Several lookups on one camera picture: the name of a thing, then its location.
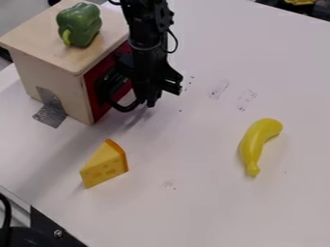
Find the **red panel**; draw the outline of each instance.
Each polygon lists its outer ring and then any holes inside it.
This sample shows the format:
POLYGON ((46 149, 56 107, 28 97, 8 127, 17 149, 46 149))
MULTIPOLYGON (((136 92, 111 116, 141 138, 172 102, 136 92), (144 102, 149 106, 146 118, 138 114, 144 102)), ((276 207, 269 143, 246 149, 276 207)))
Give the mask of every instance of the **red panel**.
MULTIPOLYGON (((118 47, 115 52, 121 52, 121 53, 130 52, 130 47, 127 41, 123 43, 120 47, 118 47)), ((104 75, 107 71, 109 71, 110 68, 115 66, 115 63, 116 61, 115 61, 114 53, 111 53, 84 75, 87 94, 90 100, 95 122, 97 122, 100 118, 102 118, 103 115, 111 108, 110 104, 103 104, 102 106, 99 105, 96 97, 96 82, 102 75, 104 75)), ((114 99, 116 101, 120 100, 123 96, 125 96, 129 92, 130 89, 131 89, 131 84, 130 82, 127 82, 125 86, 119 89, 114 99)))

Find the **wooden box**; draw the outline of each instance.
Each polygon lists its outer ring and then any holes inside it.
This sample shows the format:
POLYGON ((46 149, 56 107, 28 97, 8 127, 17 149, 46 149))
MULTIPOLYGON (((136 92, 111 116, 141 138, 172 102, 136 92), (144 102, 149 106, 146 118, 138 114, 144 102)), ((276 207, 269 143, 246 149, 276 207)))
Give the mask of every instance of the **wooden box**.
MULTIPOLYGON (((123 14, 98 6, 103 25, 93 43, 84 49, 65 46, 56 15, 78 2, 62 0, 1 37, 0 45, 10 50, 29 96, 41 100, 37 87, 47 89, 61 100, 68 115, 93 124, 111 107, 98 103, 95 83, 115 65, 114 51, 129 52, 128 28, 123 14)), ((118 98, 128 91, 126 86, 118 98)))

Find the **cheese wedge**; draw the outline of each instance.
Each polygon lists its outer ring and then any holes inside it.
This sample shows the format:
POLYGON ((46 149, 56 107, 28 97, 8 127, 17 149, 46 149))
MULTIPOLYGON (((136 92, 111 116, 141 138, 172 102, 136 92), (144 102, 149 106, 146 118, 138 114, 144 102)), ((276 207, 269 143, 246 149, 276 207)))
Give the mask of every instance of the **cheese wedge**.
POLYGON ((86 188, 91 188, 128 171, 126 154, 115 142, 107 139, 80 171, 86 188))

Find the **pepper stem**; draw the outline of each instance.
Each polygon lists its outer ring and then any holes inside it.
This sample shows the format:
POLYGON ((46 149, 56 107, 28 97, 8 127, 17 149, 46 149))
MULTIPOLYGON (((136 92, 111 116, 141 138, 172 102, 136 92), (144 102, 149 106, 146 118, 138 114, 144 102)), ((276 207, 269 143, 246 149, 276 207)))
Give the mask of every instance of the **pepper stem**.
POLYGON ((71 42, 69 40, 70 35, 71 35, 71 31, 69 29, 64 31, 63 34, 62 34, 62 40, 64 41, 65 45, 67 45, 67 46, 71 45, 71 42))

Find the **black cable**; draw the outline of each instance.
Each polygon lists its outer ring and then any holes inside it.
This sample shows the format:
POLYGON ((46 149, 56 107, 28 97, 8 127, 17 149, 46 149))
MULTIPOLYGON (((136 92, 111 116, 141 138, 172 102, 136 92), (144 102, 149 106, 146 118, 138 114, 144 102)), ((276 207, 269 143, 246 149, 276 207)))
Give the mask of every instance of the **black cable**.
POLYGON ((165 50, 165 52, 168 53, 168 54, 173 54, 173 53, 175 53, 178 50, 179 40, 178 40, 178 38, 175 36, 175 34, 170 29, 167 32, 173 37, 173 39, 174 39, 174 41, 176 43, 176 46, 175 46, 175 48, 173 50, 171 50, 171 51, 165 50))
POLYGON ((124 83, 119 83, 117 84, 112 91, 110 91, 109 93, 109 102, 112 105, 112 107, 114 107, 117 111, 120 112, 131 112, 133 111, 136 107, 139 106, 139 104, 141 104, 142 100, 139 98, 136 98, 132 103, 130 103, 127 106, 122 106, 119 103, 117 103, 113 98, 114 98, 114 94, 124 85, 124 83))
POLYGON ((8 246, 9 245, 9 238, 10 238, 10 229, 11 229, 11 222, 12 222, 12 207, 10 202, 8 201, 7 197, 0 193, 0 201, 5 206, 5 219, 4 223, 2 224, 2 233, 3 239, 0 242, 0 246, 8 246))
POLYGON ((120 2, 114 2, 113 0, 108 0, 111 4, 120 6, 122 3, 120 2))

